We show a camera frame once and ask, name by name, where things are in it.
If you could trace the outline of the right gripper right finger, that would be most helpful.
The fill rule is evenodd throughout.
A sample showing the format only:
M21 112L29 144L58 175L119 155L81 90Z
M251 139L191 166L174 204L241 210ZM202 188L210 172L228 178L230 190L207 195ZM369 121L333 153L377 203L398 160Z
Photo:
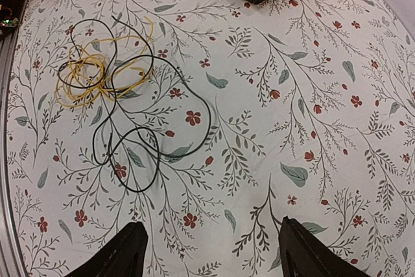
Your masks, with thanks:
M284 276L359 277L367 275L332 253L296 219L283 218L278 239Z

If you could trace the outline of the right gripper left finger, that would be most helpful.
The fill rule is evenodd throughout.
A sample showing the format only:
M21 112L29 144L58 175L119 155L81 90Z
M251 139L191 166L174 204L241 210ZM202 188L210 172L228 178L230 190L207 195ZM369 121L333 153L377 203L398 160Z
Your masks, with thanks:
M68 276L142 276L147 243L143 223L130 222Z

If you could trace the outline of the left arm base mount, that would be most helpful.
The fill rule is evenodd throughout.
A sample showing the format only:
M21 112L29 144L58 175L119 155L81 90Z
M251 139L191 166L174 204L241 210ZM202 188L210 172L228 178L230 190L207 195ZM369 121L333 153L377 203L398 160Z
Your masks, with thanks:
M1 41L14 32L19 25L19 15L24 0L1 0Z

